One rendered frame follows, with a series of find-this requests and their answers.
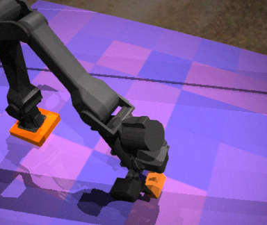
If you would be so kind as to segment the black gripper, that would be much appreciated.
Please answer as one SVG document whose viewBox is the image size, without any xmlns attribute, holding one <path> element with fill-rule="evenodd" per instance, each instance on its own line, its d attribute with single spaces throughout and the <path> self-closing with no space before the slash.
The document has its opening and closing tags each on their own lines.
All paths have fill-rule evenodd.
<svg viewBox="0 0 267 225">
<path fill-rule="evenodd" d="M 109 194 L 115 199 L 120 201 L 128 201 L 134 203 L 137 201 L 140 193 L 152 194 L 149 188 L 146 186 L 146 181 L 140 180 L 137 172 L 132 164 L 131 156 L 137 154 L 140 150 L 126 148 L 122 151 L 111 150 L 112 156 L 117 156 L 121 162 L 121 167 L 128 169 L 125 178 L 117 177 Z"/>
</svg>

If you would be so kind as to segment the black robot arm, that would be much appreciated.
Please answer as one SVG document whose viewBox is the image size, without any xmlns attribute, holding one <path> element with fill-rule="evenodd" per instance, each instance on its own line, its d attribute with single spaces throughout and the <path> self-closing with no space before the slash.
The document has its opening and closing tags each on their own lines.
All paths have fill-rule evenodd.
<svg viewBox="0 0 267 225">
<path fill-rule="evenodd" d="M 36 106 L 41 90 L 30 83 L 20 41 L 27 43 L 69 91 L 81 120 L 97 131 L 113 151 L 140 150 L 131 156 L 133 168 L 162 174 L 169 161 L 163 124 L 148 116 L 133 116 L 135 106 L 91 76 L 26 0 L 0 0 L 0 61 L 9 89 L 5 111 L 20 121 L 18 128 L 36 133 L 47 116 Z M 116 115 L 112 115 L 117 107 Z"/>
</svg>

